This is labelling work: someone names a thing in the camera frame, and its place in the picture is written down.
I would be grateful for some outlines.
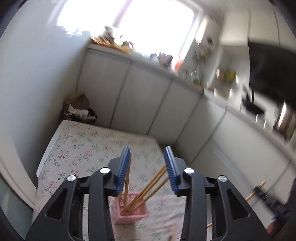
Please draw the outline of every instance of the window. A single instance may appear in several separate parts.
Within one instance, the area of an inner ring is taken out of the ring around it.
[[[193,21],[193,11],[175,0],[133,0],[118,31],[137,52],[177,58]]]
[[[207,27],[209,23],[209,18],[208,17],[204,17],[203,20],[201,21],[200,27],[198,28],[198,31],[196,32],[195,35],[195,41],[197,43],[200,43],[202,41],[202,38],[205,34],[205,29]]]
[[[126,0],[68,0],[64,5],[57,25],[68,34],[82,34],[89,31],[92,36],[99,36],[104,26],[112,26]]]
[[[195,13],[177,0],[68,0],[57,25],[68,34],[89,31],[97,37],[104,26],[116,26],[115,42],[134,43],[135,51],[150,56],[159,52],[173,56],[187,54],[199,22]]]

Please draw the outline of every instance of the pink container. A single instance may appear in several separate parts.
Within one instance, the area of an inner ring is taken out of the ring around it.
[[[128,193],[127,204],[129,204],[137,194],[138,193]],[[113,202],[113,208],[111,209],[111,217],[112,217],[112,222],[114,224],[136,223],[142,218],[148,216],[145,203],[141,204],[137,210],[131,213],[131,215],[122,216],[120,215],[122,211],[123,211],[123,203],[120,202],[120,205],[119,205],[118,197],[116,197]]]

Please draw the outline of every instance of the blue gripper pad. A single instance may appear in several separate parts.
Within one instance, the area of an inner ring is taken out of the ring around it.
[[[170,186],[172,191],[177,195],[179,191],[178,180],[179,171],[176,165],[175,157],[170,146],[166,146],[164,149],[165,165],[167,167],[168,177],[170,180]]]
[[[122,190],[123,190],[123,186],[124,186],[124,181],[126,178],[126,172],[128,170],[128,164],[130,162],[131,159],[131,149],[126,146],[121,155],[120,155],[120,159],[119,159],[119,171],[116,174],[116,178],[117,178],[117,183],[116,183],[116,193],[117,195],[119,195]]]

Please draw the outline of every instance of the bed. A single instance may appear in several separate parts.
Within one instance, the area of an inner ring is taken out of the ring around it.
[[[138,192],[164,164],[163,153],[151,137],[64,120],[53,135],[37,170],[38,188],[35,218],[51,195],[70,175],[90,176],[110,159],[120,156],[124,146],[131,149],[129,191]],[[112,206],[113,198],[109,197]],[[167,182],[147,201],[149,216],[135,224],[113,225],[116,241],[168,241],[173,228],[181,236],[185,211],[184,197],[176,197]],[[83,239],[88,240],[88,197],[83,212]]]

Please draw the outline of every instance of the cabinet door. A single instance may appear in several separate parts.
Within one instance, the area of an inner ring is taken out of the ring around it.
[[[171,145],[177,141],[200,96],[190,89],[173,83],[151,127],[149,135],[159,143]]]
[[[271,190],[276,197],[283,203],[286,203],[289,196],[290,190],[293,186],[294,179],[296,178],[296,168],[293,164],[290,164],[281,179]]]
[[[279,46],[279,32],[272,10],[251,10],[249,40]]]
[[[275,10],[276,20],[279,26],[279,43],[281,48],[286,48],[296,52],[296,38],[292,33],[290,27],[282,17],[282,15]]]
[[[96,124],[110,127],[111,118],[129,62],[114,56],[88,52],[78,91],[84,91],[90,108],[98,115]]]
[[[219,37],[220,45],[248,45],[249,10],[232,11],[225,15]]]
[[[266,180],[264,187],[270,188],[288,164],[266,137],[229,112],[212,140],[253,186]]]
[[[239,170],[236,170],[232,160],[229,160],[212,141],[204,147],[194,160],[192,168],[207,177],[217,178],[220,175],[226,176],[244,198],[252,193],[253,186],[245,180],[244,175]],[[263,225],[267,227],[273,215],[261,201],[257,202],[256,200],[257,198],[252,198],[248,203]]]
[[[177,151],[188,164],[210,137],[223,112],[224,108],[212,101],[200,100],[176,144]]]
[[[191,166],[207,177],[226,176],[244,198],[252,192],[252,186],[212,141],[206,144]]]
[[[111,127],[147,134],[170,80],[133,65],[122,89]]]

